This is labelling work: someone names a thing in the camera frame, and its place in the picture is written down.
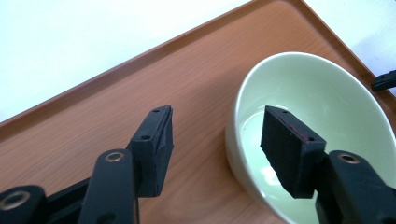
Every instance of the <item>white bowl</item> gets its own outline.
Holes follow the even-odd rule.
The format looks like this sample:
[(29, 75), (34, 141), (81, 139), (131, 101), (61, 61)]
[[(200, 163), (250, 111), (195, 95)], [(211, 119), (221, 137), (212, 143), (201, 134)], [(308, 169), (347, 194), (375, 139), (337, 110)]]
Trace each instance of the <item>white bowl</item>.
[(289, 223), (318, 223), (315, 199), (293, 199), (279, 184), (260, 148), (266, 105), (289, 110), (327, 141), (326, 152), (356, 153), (396, 187), (396, 145), (375, 98), (335, 63), (285, 52), (257, 64), (238, 92), (226, 127), (227, 158), (234, 175), (261, 203)]

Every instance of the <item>white background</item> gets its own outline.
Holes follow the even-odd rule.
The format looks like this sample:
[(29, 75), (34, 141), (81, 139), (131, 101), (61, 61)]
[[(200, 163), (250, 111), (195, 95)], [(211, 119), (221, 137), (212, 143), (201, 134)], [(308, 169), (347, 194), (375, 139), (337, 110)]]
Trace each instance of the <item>white background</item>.
[[(0, 121), (248, 0), (2, 0)], [(379, 76), (396, 69), (394, 0), (305, 0)]]

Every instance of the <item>wooden surface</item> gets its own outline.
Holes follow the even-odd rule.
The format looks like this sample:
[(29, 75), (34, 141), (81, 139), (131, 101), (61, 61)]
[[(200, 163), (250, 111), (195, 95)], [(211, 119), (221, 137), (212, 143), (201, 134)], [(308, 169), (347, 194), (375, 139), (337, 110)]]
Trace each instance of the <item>wooden surface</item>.
[[(224, 127), (248, 71), (283, 51), (327, 58), (366, 86), (374, 78), (300, 1), (253, 1), (3, 122), (0, 191), (36, 184), (51, 195), (74, 184), (102, 152), (125, 147), (151, 108), (172, 105), (163, 194), (140, 200), (141, 222), (281, 223), (233, 177)], [(394, 130), (395, 99), (374, 96)]]

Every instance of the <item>black object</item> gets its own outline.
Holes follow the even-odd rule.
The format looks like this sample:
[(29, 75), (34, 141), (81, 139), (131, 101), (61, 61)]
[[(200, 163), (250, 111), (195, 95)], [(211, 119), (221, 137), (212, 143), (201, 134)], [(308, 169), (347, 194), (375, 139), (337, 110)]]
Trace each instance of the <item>black object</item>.
[(172, 107), (151, 110), (125, 149), (100, 155), (91, 178), (48, 198), (39, 186), (0, 194), (0, 223), (139, 223), (138, 197), (161, 194), (173, 149)]
[(372, 82), (371, 87), (373, 91), (383, 91), (396, 87), (396, 70), (376, 77)]
[(350, 152), (324, 152), (325, 141), (289, 111), (265, 107), (261, 147), (294, 198), (312, 198), (320, 223), (396, 223), (395, 189)]

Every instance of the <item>tray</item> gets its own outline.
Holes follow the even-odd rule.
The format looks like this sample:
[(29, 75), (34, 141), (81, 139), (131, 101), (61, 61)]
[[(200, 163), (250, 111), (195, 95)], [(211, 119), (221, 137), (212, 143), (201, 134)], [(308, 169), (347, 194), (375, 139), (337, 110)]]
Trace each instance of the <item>tray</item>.
[[(174, 108), (175, 149), (163, 194), (140, 200), (142, 223), (281, 223), (251, 199), (225, 157), (224, 127), (248, 71), (283, 51), (327, 58), (366, 87), (374, 76), (302, 1), (252, 1), (0, 126), (0, 190), (47, 195), (125, 147), (151, 108)], [(373, 92), (393, 131), (396, 99)]]

